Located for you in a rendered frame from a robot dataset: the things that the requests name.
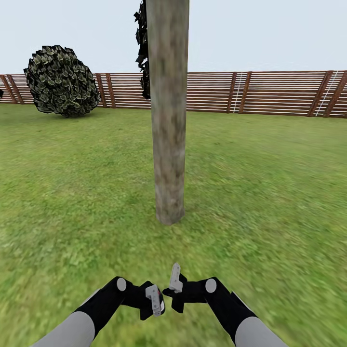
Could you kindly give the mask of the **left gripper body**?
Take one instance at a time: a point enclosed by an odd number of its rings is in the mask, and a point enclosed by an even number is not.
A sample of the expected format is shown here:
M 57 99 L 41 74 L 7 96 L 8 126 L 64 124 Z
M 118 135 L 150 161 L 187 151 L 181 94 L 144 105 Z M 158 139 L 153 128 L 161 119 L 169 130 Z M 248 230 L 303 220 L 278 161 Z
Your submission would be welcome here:
M 152 301 L 146 297 L 145 292 L 145 289 L 151 285 L 152 284 L 150 281 L 146 281 L 144 284 L 138 287 L 137 300 L 134 306 L 131 306 L 140 309 L 140 320 L 146 320 L 154 314 L 152 309 Z

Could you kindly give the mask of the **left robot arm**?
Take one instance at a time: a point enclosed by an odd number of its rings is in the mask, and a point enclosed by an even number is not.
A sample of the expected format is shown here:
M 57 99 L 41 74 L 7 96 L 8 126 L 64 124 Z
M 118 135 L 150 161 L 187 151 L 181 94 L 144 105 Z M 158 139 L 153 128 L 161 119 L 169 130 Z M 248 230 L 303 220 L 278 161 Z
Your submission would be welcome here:
M 134 286 L 124 277 L 115 277 L 30 347 L 90 347 L 120 305 L 139 308 L 140 320 L 146 320 L 152 315 L 160 316 L 160 304 L 156 284 L 146 281 Z

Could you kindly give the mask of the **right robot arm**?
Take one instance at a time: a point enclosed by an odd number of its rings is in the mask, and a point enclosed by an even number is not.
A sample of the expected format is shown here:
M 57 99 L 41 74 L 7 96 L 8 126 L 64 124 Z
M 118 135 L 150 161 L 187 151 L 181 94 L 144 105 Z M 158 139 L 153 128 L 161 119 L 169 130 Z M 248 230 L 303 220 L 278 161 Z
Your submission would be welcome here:
M 276 336 L 234 292 L 217 279 L 187 281 L 175 263 L 172 268 L 169 291 L 171 307 L 183 313 L 184 303 L 208 303 L 222 327 L 231 335 L 236 347 L 289 347 Z

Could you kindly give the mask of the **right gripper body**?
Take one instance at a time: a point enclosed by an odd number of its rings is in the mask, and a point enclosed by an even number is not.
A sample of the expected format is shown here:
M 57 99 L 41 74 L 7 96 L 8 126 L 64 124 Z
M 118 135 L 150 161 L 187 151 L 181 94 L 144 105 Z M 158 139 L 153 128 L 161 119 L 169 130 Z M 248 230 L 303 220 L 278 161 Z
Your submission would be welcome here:
M 191 285 L 193 282 L 187 281 L 186 277 L 184 277 L 181 273 L 179 276 L 179 281 L 183 283 L 183 290 L 181 293 L 174 292 L 171 307 L 178 313 L 183 313 L 185 302 L 194 303 L 191 297 Z

